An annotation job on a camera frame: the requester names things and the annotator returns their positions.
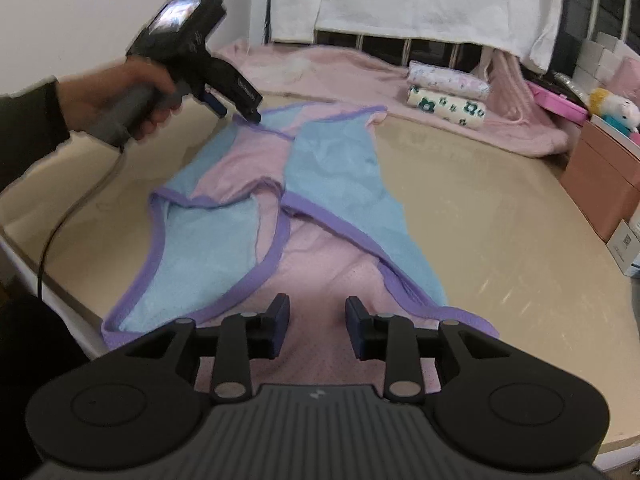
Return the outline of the left forearm dark sleeve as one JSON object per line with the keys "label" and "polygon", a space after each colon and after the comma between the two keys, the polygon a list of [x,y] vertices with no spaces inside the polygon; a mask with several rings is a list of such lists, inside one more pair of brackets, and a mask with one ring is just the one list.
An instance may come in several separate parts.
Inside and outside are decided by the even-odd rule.
{"label": "left forearm dark sleeve", "polygon": [[2,190],[70,138],[58,100],[57,83],[56,79],[50,79],[16,96],[1,97]]}

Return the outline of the person's left hand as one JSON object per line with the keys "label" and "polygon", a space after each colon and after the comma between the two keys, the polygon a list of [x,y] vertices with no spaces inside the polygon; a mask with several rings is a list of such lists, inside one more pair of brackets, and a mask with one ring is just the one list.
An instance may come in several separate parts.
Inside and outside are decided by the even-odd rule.
{"label": "person's left hand", "polygon": [[176,90],[165,67],[137,56],[88,74],[59,80],[56,94],[67,129],[87,132],[104,108],[137,84],[152,84],[163,94]]}

